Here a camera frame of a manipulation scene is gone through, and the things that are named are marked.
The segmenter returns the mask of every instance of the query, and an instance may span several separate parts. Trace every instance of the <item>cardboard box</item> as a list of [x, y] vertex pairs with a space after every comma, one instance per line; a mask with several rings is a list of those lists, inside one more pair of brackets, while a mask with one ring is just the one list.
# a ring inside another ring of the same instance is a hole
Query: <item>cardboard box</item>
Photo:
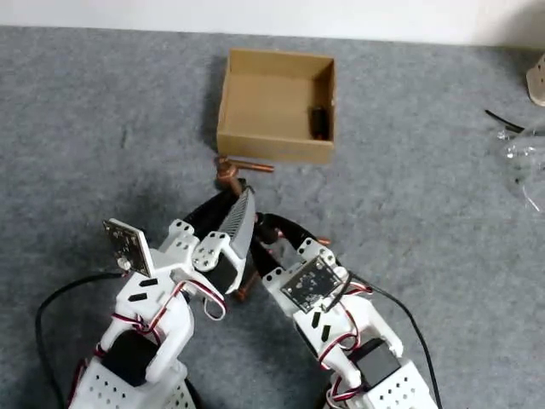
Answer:
[[[277, 51], [232, 49], [218, 118], [222, 155], [323, 164], [335, 135], [333, 58]], [[310, 110], [329, 115], [327, 141], [313, 139]]]

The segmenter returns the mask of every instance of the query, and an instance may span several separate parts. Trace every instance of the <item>black wire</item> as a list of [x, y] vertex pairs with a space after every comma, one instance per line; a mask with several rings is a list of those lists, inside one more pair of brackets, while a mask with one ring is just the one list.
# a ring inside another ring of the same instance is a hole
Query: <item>black wire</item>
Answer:
[[57, 297], [61, 296], [65, 292], [75, 287], [78, 287], [80, 285], [87, 284], [93, 281], [99, 281], [102, 279], [119, 279], [123, 276], [124, 276], [124, 273], [101, 273], [101, 274], [89, 275], [87, 277], [83, 277], [82, 279], [77, 279], [76, 281], [72, 281], [71, 283], [62, 286], [59, 290], [55, 291], [53, 294], [47, 297], [45, 301], [42, 302], [42, 305], [40, 305], [40, 307], [37, 309], [36, 319], [34, 321], [37, 354], [42, 364], [43, 373], [45, 377], [47, 378], [48, 383], [51, 386], [51, 389], [54, 392], [55, 399], [57, 400], [57, 406], [60, 409], [65, 409], [66, 403], [65, 403], [65, 399], [62, 397], [62, 390], [60, 389], [59, 382], [57, 381], [54, 375], [55, 373], [53, 371], [53, 368], [51, 367], [51, 364], [49, 363], [47, 351], [45, 349], [45, 344], [43, 342], [43, 331], [42, 331], [43, 312]]
[[430, 355], [429, 349], [427, 348], [426, 340], [424, 339], [424, 336], [422, 335], [420, 328], [418, 328], [418, 325], [416, 324], [415, 317], [412, 316], [412, 314], [410, 313], [410, 310], [400, 300], [398, 300], [389, 292], [384, 291], [382, 288], [377, 287], [376, 285], [373, 285], [364, 279], [361, 279], [355, 274], [352, 275], [352, 279], [359, 281], [361, 284], [368, 286], [372, 290], [378, 292], [379, 294], [382, 294], [389, 300], [395, 302], [407, 314], [407, 316], [409, 317], [410, 323], [415, 329], [416, 335], [418, 336], [418, 339], [420, 340], [420, 344], [422, 345], [424, 354], [426, 355], [427, 368], [429, 369], [429, 375], [430, 375], [430, 378], [432, 379], [433, 394], [435, 395], [435, 403], [437, 404], [438, 409], [443, 409], [443, 405], [441, 403], [441, 396], [439, 395], [439, 386], [437, 385], [435, 370], [433, 369], [432, 356]]
[[339, 301], [341, 300], [342, 296], [344, 296], [348, 290], [348, 286], [350, 285], [350, 283], [352, 282], [352, 278], [353, 278], [354, 274], [349, 271], [348, 272], [348, 277], [347, 277], [347, 281], [344, 283], [344, 285], [342, 286], [341, 290], [339, 291], [339, 293], [335, 296], [335, 298], [333, 298], [333, 300], [331, 300], [330, 302], [330, 305], [327, 306], [327, 308], [325, 309], [324, 313], [329, 313], [329, 311], [331, 311], [331, 309], [337, 305], [339, 303]]
[[485, 113], [487, 115], [489, 115], [490, 117], [494, 118], [496, 121], [499, 121], [499, 122], [507, 125], [508, 129], [512, 130], [513, 132], [516, 132], [516, 133], [519, 134], [520, 132], [525, 130], [522, 126], [518, 126], [516, 124], [513, 124], [512, 122], [507, 121], [506, 119], [500, 117], [499, 115], [496, 115], [495, 113], [493, 113], [492, 111], [490, 111], [488, 109], [485, 109]]

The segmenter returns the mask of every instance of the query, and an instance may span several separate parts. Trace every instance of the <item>white plastic bracket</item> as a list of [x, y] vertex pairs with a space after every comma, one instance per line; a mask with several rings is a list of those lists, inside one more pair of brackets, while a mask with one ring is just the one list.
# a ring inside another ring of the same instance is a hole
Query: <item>white plastic bracket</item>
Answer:
[[531, 100], [545, 107], [545, 55], [526, 73], [526, 79]]

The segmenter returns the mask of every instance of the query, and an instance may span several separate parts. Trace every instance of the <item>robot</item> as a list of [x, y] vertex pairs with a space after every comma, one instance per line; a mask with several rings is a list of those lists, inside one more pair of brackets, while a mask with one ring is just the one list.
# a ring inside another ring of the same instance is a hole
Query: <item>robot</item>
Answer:
[[[323, 408], [438, 408], [403, 356], [401, 340], [373, 307], [373, 287], [354, 280], [305, 228], [256, 213], [250, 187], [239, 196], [221, 192], [172, 221], [157, 249], [138, 228], [115, 219], [104, 226], [118, 266], [130, 278], [95, 356], [77, 370], [69, 408], [202, 408], [178, 361], [193, 334], [192, 306], [200, 301], [211, 320], [221, 320], [225, 296], [240, 287], [249, 254], [279, 311], [332, 373]], [[289, 268], [267, 249], [279, 233], [301, 257]]]

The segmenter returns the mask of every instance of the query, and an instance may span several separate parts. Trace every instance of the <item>copper pipe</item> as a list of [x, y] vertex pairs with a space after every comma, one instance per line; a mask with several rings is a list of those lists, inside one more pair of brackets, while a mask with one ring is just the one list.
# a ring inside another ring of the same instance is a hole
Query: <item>copper pipe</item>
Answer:
[[231, 162], [227, 161], [218, 164], [218, 171], [215, 175], [217, 181], [222, 186], [230, 187], [237, 196], [240, 196], [242, 194], [243, 187], [237, 176], [238, 167]]
[[255, 164], [252, 162], [244, 162], [243, 160], [232, 160], [226, 156], [218, 157], [217, 161], [218, 164], [224, 164], [225, 162], [229, 162], [237, 166], [239, 169], [257, 170], [258, 172], [266, 173], [274, 172], [274, 166], [271, 166], [269, 164]]
[[[279, 239], [282, 239], [284, 237], [284, 233], [282, 233], [281, 230], [278, 230], [278, 238]], [[331, 244], [331, 240], [328, 239], [327, 237], [317, 237], [316, 240], [321, 244], [321, 245], [330, 245]]]
[[240, 302], [246, 301], [246, 298], [248, 298], [248, 293], [254, 286], [254, 283], [257, 281], [257, 279], [259, 279], [259, 274], [257, 273], [257, 271], [255, 271], [250, 276], [248, 281], [246, 281], [243, 285], [240, 286], [240, 288], [238, 288], [238, 290], [234, 292], [233, 295], [235, 296], [235, 298], [237, 298], [237, 300], [239, 300]]

